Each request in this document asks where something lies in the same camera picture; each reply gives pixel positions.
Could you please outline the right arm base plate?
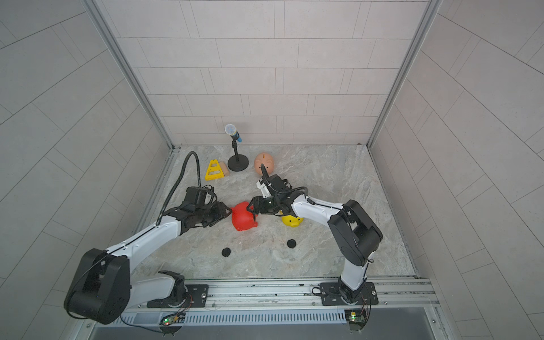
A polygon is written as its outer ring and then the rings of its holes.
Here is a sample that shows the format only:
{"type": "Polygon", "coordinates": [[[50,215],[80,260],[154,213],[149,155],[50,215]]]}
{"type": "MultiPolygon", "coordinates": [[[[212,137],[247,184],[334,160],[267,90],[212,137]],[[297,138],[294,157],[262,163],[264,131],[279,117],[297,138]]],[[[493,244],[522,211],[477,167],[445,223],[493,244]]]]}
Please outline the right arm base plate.
{"type": "Polygon", "coordinates": [[[372,282],[363,283],[357,290],[351,290],[341,280],[331,283],[320,283],[318,296],[323,306],[341,305],[378,305],[379,300],[375,285],[372,282]]]}

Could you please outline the red piggy bank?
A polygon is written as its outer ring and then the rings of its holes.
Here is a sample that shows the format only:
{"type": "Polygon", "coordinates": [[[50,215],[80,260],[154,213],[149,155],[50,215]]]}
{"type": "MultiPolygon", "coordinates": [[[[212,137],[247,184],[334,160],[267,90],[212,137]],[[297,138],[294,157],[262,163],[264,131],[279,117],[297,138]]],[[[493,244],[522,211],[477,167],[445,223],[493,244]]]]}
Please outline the red piggy bank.
{"type": "Polygon", "coordinates": [[[249,202],[244,201],[232,208],[232,224],[239,232],[258,227],[254,214],[247,210],[248,206],[249,202]]]}

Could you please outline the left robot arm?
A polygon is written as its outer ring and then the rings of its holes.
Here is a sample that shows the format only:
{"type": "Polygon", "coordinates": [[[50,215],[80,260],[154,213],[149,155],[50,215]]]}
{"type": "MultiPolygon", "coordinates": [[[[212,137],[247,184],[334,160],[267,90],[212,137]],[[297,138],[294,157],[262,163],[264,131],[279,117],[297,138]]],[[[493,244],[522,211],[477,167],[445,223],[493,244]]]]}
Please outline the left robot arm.
{"type": "Polygon", "coordinates": [[[187,188],[183,202],[173,208],[162,207],[157,221],[148,228],[105,250],[87,251],[69,286],[64,309],[75,319],[110,324],[134,305],[185,305],[189,292],[182,274],[160,271],[151,279],[133,281],[134,270],[190,229],[212,227],[231,214],[232,209],[218,200],[213,187],[187,188]]]}

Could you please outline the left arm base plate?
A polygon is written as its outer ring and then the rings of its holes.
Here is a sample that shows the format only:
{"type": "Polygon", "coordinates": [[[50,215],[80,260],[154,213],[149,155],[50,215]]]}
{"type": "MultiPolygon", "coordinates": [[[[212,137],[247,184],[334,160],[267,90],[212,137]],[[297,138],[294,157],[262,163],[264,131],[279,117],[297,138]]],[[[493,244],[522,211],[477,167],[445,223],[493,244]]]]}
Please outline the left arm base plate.
{"type": "Polygon", "coordinates": [[[170,295],[163,299],[147,302],[147,308],[187,308],[204,307],[208,296],[209,285],[174,286],[170,295]]]}

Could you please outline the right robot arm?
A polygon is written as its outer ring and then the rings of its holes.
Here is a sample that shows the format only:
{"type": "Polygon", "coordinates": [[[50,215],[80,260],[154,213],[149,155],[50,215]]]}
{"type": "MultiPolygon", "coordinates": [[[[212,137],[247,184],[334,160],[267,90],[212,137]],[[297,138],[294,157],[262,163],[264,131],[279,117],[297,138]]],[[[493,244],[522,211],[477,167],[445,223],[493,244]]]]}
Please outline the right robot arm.
{"type": "Polygon", "coordinates": [[[327,226],[345,258],[339,278],[339,287],[334,293],[345,303],[357,303],[362,298],[367,281],[368,265],[373,263],[375,251],[383,240],[379,227],[361,205],[354,200],[347,203],[331,203],[307,194],[307,188],[293,188],[288,180],[266,172],[257,183],[261,191],[249,202],[247,211],[254,217],[275,215],[311,220],[327,226]]]}

